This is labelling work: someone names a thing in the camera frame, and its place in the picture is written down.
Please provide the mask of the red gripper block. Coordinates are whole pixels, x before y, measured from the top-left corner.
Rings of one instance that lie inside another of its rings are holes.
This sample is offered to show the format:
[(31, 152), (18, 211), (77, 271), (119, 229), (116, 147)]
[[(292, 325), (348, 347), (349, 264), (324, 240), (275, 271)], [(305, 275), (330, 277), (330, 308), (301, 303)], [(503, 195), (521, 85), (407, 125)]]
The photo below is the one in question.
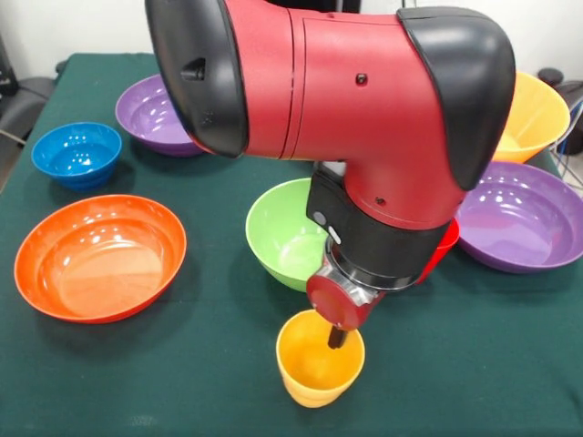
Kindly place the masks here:
[(360, 328), (385, 292), (352, 282), (339, 272), (315, 274), (307, 281), (307, 295), (312, 307), (332, 324), (328, 347), (340, 349), (349, 330)]

